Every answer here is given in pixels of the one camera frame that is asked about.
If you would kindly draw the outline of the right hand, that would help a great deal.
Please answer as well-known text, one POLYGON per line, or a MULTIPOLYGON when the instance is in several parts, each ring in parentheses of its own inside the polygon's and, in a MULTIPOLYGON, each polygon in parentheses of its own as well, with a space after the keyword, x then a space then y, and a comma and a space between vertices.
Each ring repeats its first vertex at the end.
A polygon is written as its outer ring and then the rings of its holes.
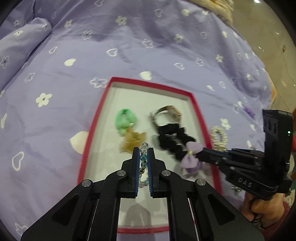
POLYGON ((268 228, 287 216, 284 200, 285 195, 282 193, 275 194, 269 200, 262 200, 255 199, 252 194, 246 192, 241 213, 249 221, 253 221, 258 214, 261 217, 261 226, 268 228))

